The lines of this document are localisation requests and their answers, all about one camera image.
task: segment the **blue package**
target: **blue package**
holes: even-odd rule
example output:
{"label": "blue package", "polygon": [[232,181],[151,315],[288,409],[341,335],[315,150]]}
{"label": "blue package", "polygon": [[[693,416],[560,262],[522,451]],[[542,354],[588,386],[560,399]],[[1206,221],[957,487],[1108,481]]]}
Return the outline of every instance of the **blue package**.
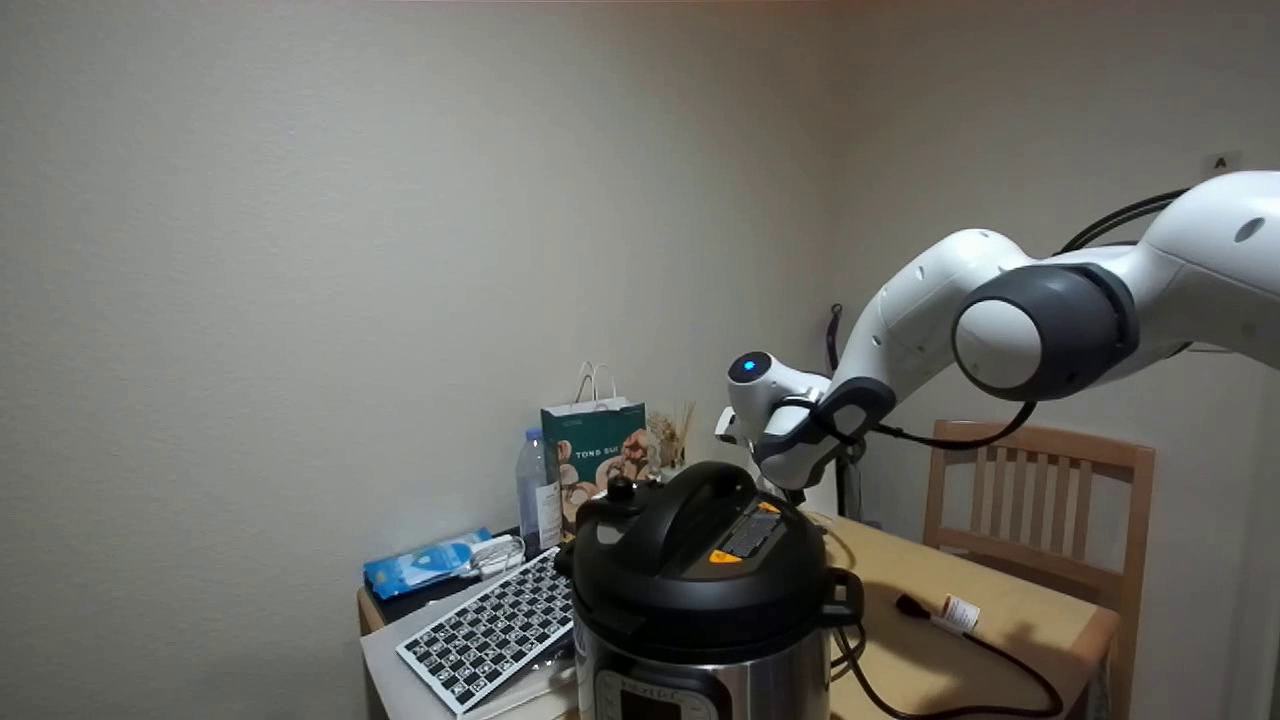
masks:
{"label": "blue package", "polygon": [[456,575],[479,575],[477,558],[470,558],[470,544],[490,538],[488,526],[464,533],[464,537],[449,537],[449,538],[430,538],[430,544],[417,544],[406,552],[397,557],[378,557],[363,563],[363,582],[376,598],[392,598],[417,587],[430,587]]}

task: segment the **wooden table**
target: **wooden table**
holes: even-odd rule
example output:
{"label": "wooden table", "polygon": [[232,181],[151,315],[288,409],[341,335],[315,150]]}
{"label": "wooden table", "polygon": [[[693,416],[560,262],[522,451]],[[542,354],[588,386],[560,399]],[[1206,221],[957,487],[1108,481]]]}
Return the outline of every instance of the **wooden table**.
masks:
{"label": "wooden table", "polygon": [[[978,607],[977,636],[1019,655],[1039,677],[1055,685],[1065,703],[1078,703],[1084,686],[1099,677],[1117,616],[1108,607],[1073,598],[1065,590],[942,557],[936,546],[875,533],[854,520],[813,516],[828,526],[828,557],[835,566],[851,566],[863,580],[863,677],[871,686],[896,703],[899,711],[938,711],[957,703],[1016,703],[1039,709],[1044,691],[1019,677],[1010,665],[978,650],[977,643],[899,616],[892,605],[896,597],[916,597],[923,605],[942,605],[942,597],[961,597]],[[392,648],[392,636],[405,626],[385,624],[376,605],[360,590],[360,633],[363,658],[370,669],[370,686],[397,691],[397,703],[406,709],[405,691],[425,696],[428,686],[406,677],[406,669],[387,665],[378,650]],[[883,717],[866,691],[843,672],[831,681],[831,717],[835,720],[875,720]]]}

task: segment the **pressure cooker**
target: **pressure cooker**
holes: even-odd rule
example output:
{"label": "pressure cooker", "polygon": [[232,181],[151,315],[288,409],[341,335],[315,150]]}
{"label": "pressure cooker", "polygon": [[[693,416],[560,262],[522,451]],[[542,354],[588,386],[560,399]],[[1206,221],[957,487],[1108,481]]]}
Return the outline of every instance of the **pressure cooker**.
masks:
{"label": "pressure cooker", "polygon": [[828,633],[858,580],[734,463],[610,481],[560,552],[588,720],[828,720]]}

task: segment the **power cord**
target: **power cord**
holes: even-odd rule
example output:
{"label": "power cord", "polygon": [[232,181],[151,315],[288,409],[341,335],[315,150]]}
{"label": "power cord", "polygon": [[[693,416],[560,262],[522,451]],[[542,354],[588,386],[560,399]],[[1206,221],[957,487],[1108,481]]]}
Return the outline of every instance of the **power cord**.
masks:
{"label": "power cord", "polygon": [[[927,620],[927,607],[912,597],[899,597],[892,605],[896,611],[912,616],[912,620]],[[866,681],[866,672],[858,669],[858,655],[866,648],[866,626],[863,624],[851,624],[854,626],[854,638],[847,638],[847,626],[835,626],[835,643],[839,643],[839,655],[831,658],[831,681],[839,681],[843,672],[854,677],[854,685],[866,691],[866,700],[896,717],[896,720],[951,720],[951,717],[1055,717],[1065,711],[1065,696],[1033,669],[1023,665],[1019,655],[972,636],[972,633],[961,633],[968,643],[1008,658],[1010,669],[1019,669],[1023,677],[1033,677],[1039,685],[1039,691],[1048,696],[1044,709],[1016,709],[1016,703],[957,703],[957,709],[938,709],[938,711],[899,711],[892,709]]]}

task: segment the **pressure cooker lid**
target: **pressure cooker lid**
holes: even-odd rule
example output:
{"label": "pressure cooker lid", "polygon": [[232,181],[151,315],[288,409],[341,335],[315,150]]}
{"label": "pressure cooker lid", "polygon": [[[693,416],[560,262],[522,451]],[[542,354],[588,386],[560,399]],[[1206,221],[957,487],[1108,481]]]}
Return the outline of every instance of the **pressure cooker lid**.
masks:
{"label": "pressure cooker lid", "polygon": [[814,526],[734,463],[673,484],[610,484],[565,552],[577,616],[617,648],[745,658],[824,624],[831,570]]}

